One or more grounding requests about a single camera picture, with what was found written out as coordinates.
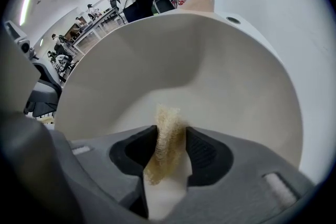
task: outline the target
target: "table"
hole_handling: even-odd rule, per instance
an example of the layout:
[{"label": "table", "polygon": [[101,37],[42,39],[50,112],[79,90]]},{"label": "table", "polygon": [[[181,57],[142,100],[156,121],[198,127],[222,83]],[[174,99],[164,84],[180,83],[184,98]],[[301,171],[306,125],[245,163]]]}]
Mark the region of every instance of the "table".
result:
[{"label": "table", "polygon": [[81,51],[78,48],[78,44],[84,39],[86,38],[90,33],[94,33],[94,35],[101,40],[102,37],[99,36],[99,34],[97,33],[96,29],[98,26],[100,27],[100,29],[102,30],[104,35],[107,35],[107,33],[104,31],[104,29],[102,28],[102,22],[104,19],[106,19],[109,15],[111,15],[112,13],[116,13],[115,9],[112,9],[110,11],[108,11],[107,13],[105,13],[104,15],[100,16],[99,18],[97,18],[96,20],[93,21],[92,24],[88,25],[83,32],[77,37],[76,41],[72,44],[81,54],[85,55],[85,53],[83,51]]}]

